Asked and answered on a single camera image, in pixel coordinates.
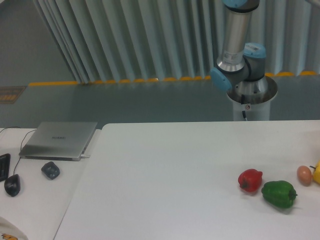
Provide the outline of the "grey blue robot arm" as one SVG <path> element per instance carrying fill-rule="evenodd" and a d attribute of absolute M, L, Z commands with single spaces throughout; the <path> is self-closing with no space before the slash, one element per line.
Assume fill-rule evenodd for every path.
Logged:
<path fill-rule="evenodd" d="M 229 91 L 264 73 L 320 72 L 318 0 L 224 0 L 225 30 L 213 83 Z"/>

